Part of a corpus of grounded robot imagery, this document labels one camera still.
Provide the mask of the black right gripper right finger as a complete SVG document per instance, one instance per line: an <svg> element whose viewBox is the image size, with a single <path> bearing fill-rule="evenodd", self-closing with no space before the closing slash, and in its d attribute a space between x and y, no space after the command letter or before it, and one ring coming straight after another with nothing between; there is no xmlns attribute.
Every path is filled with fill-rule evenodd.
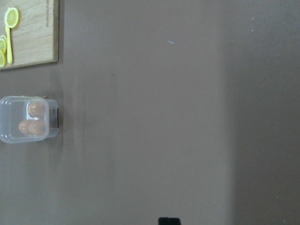
<svg viewBox="0 0 300 225"><path fill-rule="evenodd" d="M169 225L181 225L179 218L171 217L169 218Z"/></svg>

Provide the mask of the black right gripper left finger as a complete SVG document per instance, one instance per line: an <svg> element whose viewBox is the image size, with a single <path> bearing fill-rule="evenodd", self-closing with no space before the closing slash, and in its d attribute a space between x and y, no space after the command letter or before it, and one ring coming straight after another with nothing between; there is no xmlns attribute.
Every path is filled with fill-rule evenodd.
<svg viewBox="0 0 300 225"><path fill-rule="evenodd" d="M169 225L169 218L168 217L160 217L158 219L158 225Z"/></svg>

